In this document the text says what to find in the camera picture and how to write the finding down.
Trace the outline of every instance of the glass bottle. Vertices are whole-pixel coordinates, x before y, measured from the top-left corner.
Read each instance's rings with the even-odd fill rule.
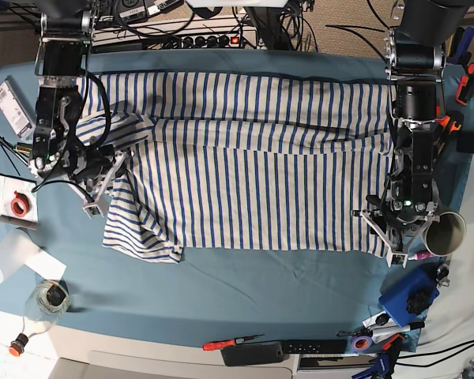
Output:
[[[69,294],[60,283],[43,280],[37,284],[24,304],[23,330],[10,344],[10,354],[15,357],[23,354],[28,341],[56,325],[69,305]]]

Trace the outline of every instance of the red tape roll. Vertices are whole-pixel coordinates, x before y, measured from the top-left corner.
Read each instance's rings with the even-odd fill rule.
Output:
[[[14,195],[16,196],[10,202],[10,208],[16,217],[25,217],[28,212],[30,212],[30,202],[28,201],[28,197],[23,193],[18,193],[17,191],[14,191]]]

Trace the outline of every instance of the metal cup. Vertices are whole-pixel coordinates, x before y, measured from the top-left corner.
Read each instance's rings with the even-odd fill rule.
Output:
[[[428,251],[445,257],[460,247],[465,239],[467,224],[459,213],[448,209],[443,209],[439,218],[438,223],[432,223],[424,231],[422,239]]]

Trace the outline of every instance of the red handle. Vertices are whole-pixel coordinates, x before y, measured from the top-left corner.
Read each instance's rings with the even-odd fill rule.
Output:
[[[204,351],[214,351],[223,349],[224,347],[235,346],[235,340],[221,341],[221,342],[209,342],[202,346]]]

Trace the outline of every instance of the pink object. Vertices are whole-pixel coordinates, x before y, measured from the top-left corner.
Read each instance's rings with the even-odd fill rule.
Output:
[[[416,254],[414,254],[412,257],[409,257],[410,261],[421,261],[423,259],[428,259],[432,257],[437,257],[436,255],[432,254],[428,250],[420,251]]]

